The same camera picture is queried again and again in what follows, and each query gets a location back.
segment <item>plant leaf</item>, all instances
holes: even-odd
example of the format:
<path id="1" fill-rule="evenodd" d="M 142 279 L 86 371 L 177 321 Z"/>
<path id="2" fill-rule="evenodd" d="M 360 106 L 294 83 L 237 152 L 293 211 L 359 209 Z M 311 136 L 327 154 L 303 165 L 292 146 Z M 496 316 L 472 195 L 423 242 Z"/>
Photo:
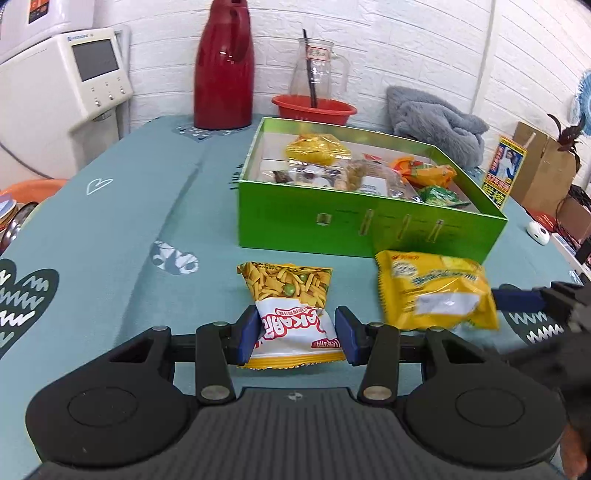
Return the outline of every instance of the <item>plant leaf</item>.
<path id="1" fill-rule="evenodd" d="M 554 122 L 556 123 L 556 126 L 558 127 L 558 134 L 560 135 L 562 132 L 562 124 L 560 123 L 560 121 L 551 113 L 548 113 L 548 116 L 554 120 Z"/>
<path id="2" fill-rule="evenodd" d="M 576 171 L 578 172 L 581 168 L 581 157 L 579 157 L 579 154 L 576 151 L 572 152 L 572 154 L 574 155 L 574 164 L 576 166 Z"/>
<path id="3" fill-rule="evenodd" d="M 585 128 L 585 120 L 586 117 L 583 113 L 578 125 L 571 125 L 570 127 L 562 130 L 560 136 L 558 137 L 558 143 L 560 145 L 568 145 L 569 147 L 573 145 L 574 141 L 580 136 L 581 133 L 583 133 L 583 128 Z"/>

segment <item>white mouse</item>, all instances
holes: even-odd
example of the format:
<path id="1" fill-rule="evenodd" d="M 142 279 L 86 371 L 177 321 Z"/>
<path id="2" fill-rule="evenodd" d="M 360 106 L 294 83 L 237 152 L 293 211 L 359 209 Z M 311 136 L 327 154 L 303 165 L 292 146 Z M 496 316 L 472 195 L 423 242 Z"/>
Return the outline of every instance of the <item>white mouse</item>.
<path id="1" fill-rule="evenodd" d="M 529 233 L 530 237 L 532 237 L 540 245 L 548 245 L 548 242 L 550 241 L 550 234 L 548 233 L 548 230 L 546 230 L 538 222 L 530 222 L 530 224 L 527 226 L 527 233 Z"/>

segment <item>black cable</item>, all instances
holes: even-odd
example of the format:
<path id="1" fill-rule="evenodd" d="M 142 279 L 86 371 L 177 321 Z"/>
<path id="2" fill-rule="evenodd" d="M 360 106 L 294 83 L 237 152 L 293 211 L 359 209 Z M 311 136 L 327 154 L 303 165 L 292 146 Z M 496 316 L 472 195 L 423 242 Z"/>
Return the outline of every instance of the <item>black cable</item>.
<path id="1" fill-rule="evenodd" d="M 556 215 L 555 215 L 555 219 L 556 219 L 556 226 L 558 226 L 559 221 L 558 221 L 558 214 L 560 213 L 560 209 L 562 208 L 562 206 L 564 205 L 564 203 L 566 202 L 566 199 L 569 198 L 570 195 L 567 195 L 566 197 L 564 197 L 562 200 L 559 201 L 558 205 L 556 206 Z"/>
<path id="2" fill-rule="evenodd" d="M 12 153 L 12 151 L 6 145 L 4 145 L 2 143 L 2 141 L 0 141 L 0 148 L 3 149 L 8 155 L 10 155 L 17 163 L 21 164 L 27 170 L 32 171 L 35 175 L 39 175 L 40 177 L 43 177 L 44 179 L 47 179 L 47 180 L 55 180 L 55 178 L 50 177 L 49 175 L 45 175 L 44 173 L 40 172 L 36 168 L 31 167 L 30 165 L 27 165 L 26 163 L 24 163 L 20 158 L 18 158 L 14 153 Z"/>
<path id="3" fill-rule="evenodd" d="M 589 195 L 587 195 L 587 193 L 581 187 L 578 185 L 571 185 L 569 195 L 581 205 L 591 210 L 591 198 L 589 198 Z"/>

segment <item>cardboard box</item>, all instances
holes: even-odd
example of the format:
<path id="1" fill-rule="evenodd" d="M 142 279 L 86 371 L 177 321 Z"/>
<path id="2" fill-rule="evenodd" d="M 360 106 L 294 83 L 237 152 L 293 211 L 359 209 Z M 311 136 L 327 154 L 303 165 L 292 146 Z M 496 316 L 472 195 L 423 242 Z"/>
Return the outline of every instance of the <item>cardboard box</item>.
<path id="1" fill-rule="evenodd" d="M 388 158 L 398 151 L 451 165 L 460 197 L 472 211 L 357 192 L 269 183 L 260 177 L 285 163 L 285 146 L 303 133 L 333 134 L 352 151 Z M 238 184 L 241 247 L 373 257 L 385 249 L 420 251 L 484 262 L 507 218 L 480 187 L 432 145 L 375 131 L 264 118 Z"/>
<path id="2" fill-rule="evenodd" d="M 559 207 L 558 221 L 580 244 L 591 235 L 591 213 L 572 197 Z"/>
<path id="3" fill-rule="evenodd" d="M 527 147 L 527 157 L 515 179 L 511 196 L 521 206 L 556 217 L 560 202 L 569 193 L 576 174 L 573 154 L 559 152 L 559 144 L 548 134 L 519 122 L 513 140 Z"/>

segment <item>clear plastic bag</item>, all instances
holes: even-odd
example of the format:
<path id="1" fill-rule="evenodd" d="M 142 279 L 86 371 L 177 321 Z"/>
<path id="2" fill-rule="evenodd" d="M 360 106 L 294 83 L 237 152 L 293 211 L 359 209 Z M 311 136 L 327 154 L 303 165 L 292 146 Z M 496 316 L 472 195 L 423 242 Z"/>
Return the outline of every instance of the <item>clear plastic bag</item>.
<path id="1" fill-rule="evenodd" d="M 347 189 L 382 197 L 414 200 L 421 198 L 406 179 L 375 157 L 364 155 L 348 162 Z"/>
<path id="2" fill-rule="evenodd" d="M 288 175 L 294 179 L 295 185 L 347 190 L 347 172 L 339 165 L 326 167 L 298 161 L 290 161 L 290 165 Z"/>
<path id="3" fill-rule="evenodd" d="M 294 179 L 287 170 L 265 170 L 261 172 L 261 180 L 269 183 L 293 183 Z"/>

